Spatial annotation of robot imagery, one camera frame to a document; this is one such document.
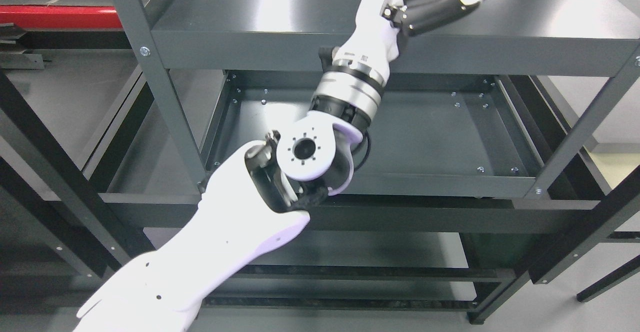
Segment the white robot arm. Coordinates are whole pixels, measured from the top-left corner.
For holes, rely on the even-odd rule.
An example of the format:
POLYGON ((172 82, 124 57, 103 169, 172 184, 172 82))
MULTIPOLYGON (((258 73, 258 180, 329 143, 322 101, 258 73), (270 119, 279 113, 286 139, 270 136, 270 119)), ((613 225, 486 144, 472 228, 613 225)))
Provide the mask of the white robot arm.
POLYGON ((389 63, 333 59, 300 120, 242 145, 215 170, 195 214, 117 270, 77 312, 76 332, 187 332, 203 300, 295 239, 309 209, 339 195, 389 81, 389 63))

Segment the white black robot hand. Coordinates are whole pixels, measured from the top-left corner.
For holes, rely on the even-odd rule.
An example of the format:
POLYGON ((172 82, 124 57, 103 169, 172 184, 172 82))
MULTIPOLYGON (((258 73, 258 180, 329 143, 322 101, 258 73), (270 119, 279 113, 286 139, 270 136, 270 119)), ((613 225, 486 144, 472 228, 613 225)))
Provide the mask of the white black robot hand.
POLYGON ((334 66, 388 76, 408 38, 462 19, 485 0, 360 0, 355 30, 332 56, 334 66))

